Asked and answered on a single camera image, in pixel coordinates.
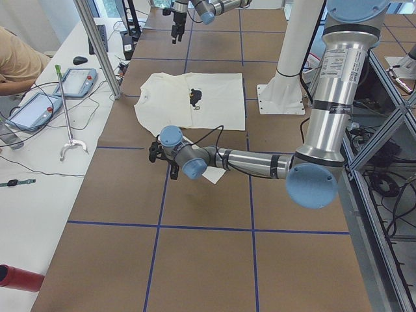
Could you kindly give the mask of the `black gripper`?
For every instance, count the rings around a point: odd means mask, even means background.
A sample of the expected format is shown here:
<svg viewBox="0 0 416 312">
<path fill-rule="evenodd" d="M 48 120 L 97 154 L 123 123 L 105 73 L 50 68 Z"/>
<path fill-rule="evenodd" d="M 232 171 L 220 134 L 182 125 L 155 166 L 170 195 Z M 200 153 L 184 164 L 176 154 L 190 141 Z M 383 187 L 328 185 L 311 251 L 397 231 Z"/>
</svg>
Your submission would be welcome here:
<svg viewBox="0 0 416 312">
<path fill-rule="evenodd" d="M 170 159 L 167 156 L 165 158 L 170 165 L 170 179 L 176 180 L 179 176 L 179 165 L 173 159 Z"/>
<path fill-rule="evenodd" d="M 171 37 L 172 43 L 176 44 L 176 42 L 182 41 L 183 33 L 185 32 L 185 25 L 187 20 L 187 13 L 186 12 L 178 12 L 173 11 L 174 17 L 174 25 L 172 26 L 171 30 Z"/>
</svg>

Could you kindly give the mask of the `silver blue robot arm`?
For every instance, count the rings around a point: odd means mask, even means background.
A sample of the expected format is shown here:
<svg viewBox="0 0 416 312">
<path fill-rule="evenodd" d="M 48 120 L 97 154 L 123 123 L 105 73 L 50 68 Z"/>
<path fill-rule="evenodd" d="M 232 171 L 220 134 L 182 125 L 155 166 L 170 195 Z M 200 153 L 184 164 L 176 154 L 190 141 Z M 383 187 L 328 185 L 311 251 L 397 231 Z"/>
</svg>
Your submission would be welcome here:
<svg viewBox="0 0 416 312">
<path fill-rule="evenodd" d="M 266 179 L 284 179 L 298 205 L 320 209 L 337 194 L 343 169 L 341 142 L 352 114 L 354 96 L 369 49 L 378 43 L 387 1 L 328 1 L 322 39 L 326 50 L 311 100 L 309 127 L 294 155 L 264 154 L 218 146 L 194 148 L 181 130 L 165 127 L 152 148 L 171 164 L 171 176 L 182 171 L 199 178 L 208 167 L 237 170 Z"/>
<path fill-rule="evenodd" d="M 249 0 L 230 0 L 230 1 L 191 1 L 192 6 L 198 13 L 201 22 L 205 25 L 212 23 L 217 16 L 224 14 L 227 11 L 235 8 L 246 8 L 250 6 Z M 185 33 L 185 25 L 187 21 L 187 12 L 189 7 L 189 1 L 171 1 L 169 8 L 164 10 L 165 15 L 174 14 L 171 30 L 172 43 L 176 44 L 177 41 L 182 41 L 183 34 Z"/>
</svg>

